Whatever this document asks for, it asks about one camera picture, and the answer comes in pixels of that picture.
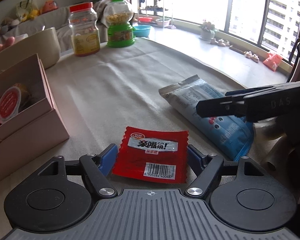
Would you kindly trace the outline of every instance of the metal screw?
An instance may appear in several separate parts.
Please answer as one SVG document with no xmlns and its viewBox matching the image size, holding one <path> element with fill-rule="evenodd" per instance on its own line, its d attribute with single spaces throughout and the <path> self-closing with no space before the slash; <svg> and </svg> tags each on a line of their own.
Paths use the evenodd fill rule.
<svg viewBox="0 0 300 240">
<path fill-rule="evenodd" d="M 99 193 L 103 196 L 110 196 L 114 194 L 114 189 L 110 187 L 104 187 L 101 190 L 99 190 Z"/>
<path fill-rule="evenodd" d="M 203 193 L 202 189 L 200 189 L 198 187 L 188 188 L 187 192 L 188 192 L 188 194 L 190 194 L 192 196 L 198 196 L 198 195 L 201 195 Z"/>
</svg>

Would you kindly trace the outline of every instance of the plastic bag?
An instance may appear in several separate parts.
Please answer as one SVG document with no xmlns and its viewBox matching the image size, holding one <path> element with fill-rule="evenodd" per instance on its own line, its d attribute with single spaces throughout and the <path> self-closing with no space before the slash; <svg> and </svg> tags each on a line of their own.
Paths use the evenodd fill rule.
<svg viewBox="0 0 300 240">
<path fill-rule="evenodd" d="M 16 13 L 20 22 L 25 22 L 28 20 L 30 14 L 33 14 L 34 12 L 39 12 L 37 0 L 24 0 L 17 3 Z"/>
<path fill-rule="evenodd" d="M 159 89 L 159 94 L 186 119 L 205 134 L 226 156 L 237 161 L 249 151 L 253 142 L 253 126 L 245 117 L 216 116 L 202 118 L 196 112 L 199 101 L 224 97 L 198 75 L 179 84 Z"/>
<path fill-rule="evenodd" d="M 161 183 L 185 183 L 188 131 L 127 127 L 113 174 Z"/>
<path fill-rule="evenodd" d="M 282 57 L 274 52 L 268 52 L 268 58 L 263 62 L 272 71 L 276 71 L 280 65 Z"/>
</svg>

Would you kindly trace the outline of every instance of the green candy dispenser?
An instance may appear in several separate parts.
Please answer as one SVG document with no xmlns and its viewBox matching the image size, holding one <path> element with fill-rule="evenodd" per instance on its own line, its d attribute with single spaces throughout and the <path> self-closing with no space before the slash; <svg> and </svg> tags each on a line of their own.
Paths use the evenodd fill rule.
<svg viewBox="0 0 300 240">
<path fill-rule="evenodd" d="M 108 46 L 122 48 L 134 44 L 133 27 L 129 21 L 133 17 L 131 3 L 125 0 L 111 0 L 104 11 L 108 28 Z"/>
</svg>

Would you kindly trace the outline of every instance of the crosshair marking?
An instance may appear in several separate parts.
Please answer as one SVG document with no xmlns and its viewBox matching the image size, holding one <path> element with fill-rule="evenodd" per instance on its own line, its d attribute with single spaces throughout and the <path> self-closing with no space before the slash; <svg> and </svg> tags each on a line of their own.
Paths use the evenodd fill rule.
<svg viewBox="0 0 300 240">
<path fill-rule="evenodd" d="M 155 195 L 155 194 L 157 194 L 157 193 L 155 193 L 155 192 L 153 192 L 153 191 L 149 191 L 149 192 L 147 192 L 147 194 L 148 194 L 149 196 L 153 196 L 153 195 Z"/>
</svg>

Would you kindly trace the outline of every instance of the beige bowl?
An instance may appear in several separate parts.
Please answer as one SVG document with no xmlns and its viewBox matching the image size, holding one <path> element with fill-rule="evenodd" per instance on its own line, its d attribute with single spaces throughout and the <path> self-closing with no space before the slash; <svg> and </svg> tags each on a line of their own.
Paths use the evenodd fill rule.
<svg viewBox="0 0 300 240">
<path fill-rule="evenodd" d="M 0 52 L 0 73 L 36 53 L 43 67 L 49 68 L 59 60 L 60 51 L 55 28 L 40 31 Z"/>
</svg>

